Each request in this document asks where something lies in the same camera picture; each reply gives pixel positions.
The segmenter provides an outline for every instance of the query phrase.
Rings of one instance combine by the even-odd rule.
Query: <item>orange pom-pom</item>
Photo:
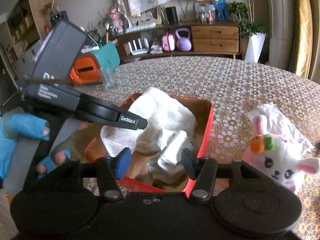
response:
[[[250,149],[253,153],[260,153],[264,150],[264,137],[263,135],[256,135],[251,139]]]

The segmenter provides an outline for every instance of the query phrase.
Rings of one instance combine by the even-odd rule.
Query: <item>patterned tablecloth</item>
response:
[[[121,65],[116,76],[115,90],[80,90],[117,105],[151,86],[211,101],[215,120],[209,153],[220,163],[241,158],[251,136],[244,114],[263,103],[273,102],[312,144],[320,139],[320,85],[271,66],[217,57],[168,57]],[[320,177],[307,175],[298,196],[303,208],[295,233],[320,239]]]

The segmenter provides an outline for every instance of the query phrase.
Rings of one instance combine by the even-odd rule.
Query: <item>pink backpack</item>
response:
[[[173,51],[175,49],[175,37],[170,33],[167,32],[162,38],[162,48],[165,51]]]

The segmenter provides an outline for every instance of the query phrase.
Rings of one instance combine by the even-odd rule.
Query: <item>white bunny plush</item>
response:
[[[264,115],[254,118],[252,128],[255,136],[242,160],[297,194],[305,173],[320,172],[320,159],[301,159],[300,148],[296,146],[293,138],[269,134],[266,130],[267,122]]]

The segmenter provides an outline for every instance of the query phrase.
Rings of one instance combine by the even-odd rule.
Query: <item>plush toy eye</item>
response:
[[[266,159],[265,159],[265,161],[264,161],[264,166],[265,166],[267,169],[270,169],[270,168],[273,166],[273,160],[266,157]]]
[[[286,172],[284,173],[284,178],[290,179],[292,174],[294,174],[292,170],[286,170]]]

